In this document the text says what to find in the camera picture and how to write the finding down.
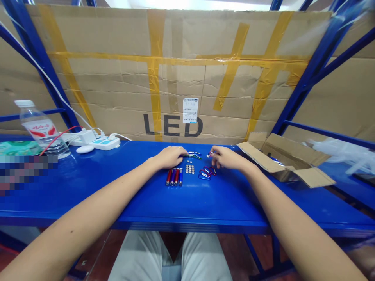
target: white pants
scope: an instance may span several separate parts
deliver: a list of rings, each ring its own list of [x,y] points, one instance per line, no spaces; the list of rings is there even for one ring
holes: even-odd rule
[[[172,264],[159,232],[128,231],[108,281],[162,281],[162,266]],[[182,281],[232,281],[216,234],[187,234],[181,274]]]

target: printed label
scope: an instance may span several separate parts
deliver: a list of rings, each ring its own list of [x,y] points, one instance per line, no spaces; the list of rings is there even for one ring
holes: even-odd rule
[[[57,135],[55,125],[51,120],[37,120],[25,122],[22,124],[35,140],[43,137]]]
[[[182,123],[195,124],[198,116],[198,98],[184,98]]]

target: left hand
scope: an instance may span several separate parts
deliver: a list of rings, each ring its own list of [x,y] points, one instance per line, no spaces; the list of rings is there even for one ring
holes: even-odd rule
[[[188,154],[188,152],[182,146],[168,146],[154,156],[152,160],[160,169],[171,169],[182,162],[180,156],[184,154]]]

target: forearm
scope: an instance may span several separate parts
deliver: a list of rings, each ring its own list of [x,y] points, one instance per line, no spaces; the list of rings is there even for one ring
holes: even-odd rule
[[[242,172],[305,280],[366,280],[340,247],[255,165],[249,162]]]
[[[6,280],[8,272],[13,280],[60,280],[157,170],[157,165],[149,159],[72,208],[21,252],[3,270],[0,280]],[[38,266],[45,267],[40,275],[35,274]]]

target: clear plastic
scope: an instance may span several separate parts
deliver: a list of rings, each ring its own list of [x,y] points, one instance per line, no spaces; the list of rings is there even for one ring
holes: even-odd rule
[[[42,149],[45,149],[59,134],[52,120],[36,107],[21,108],[20,120]],[[62,159],[70,155],[70,150],[63,139],[59,137],[45,153],[57,155],[58,159]]]
[[[315,150],[332,155],[327,162],[345,162],[352,167],[345,173],[353,174],[357,170],[375,174],[375,153],[368,148],[351,144],[342,140],[327,138],[322,142],[309,140]]]

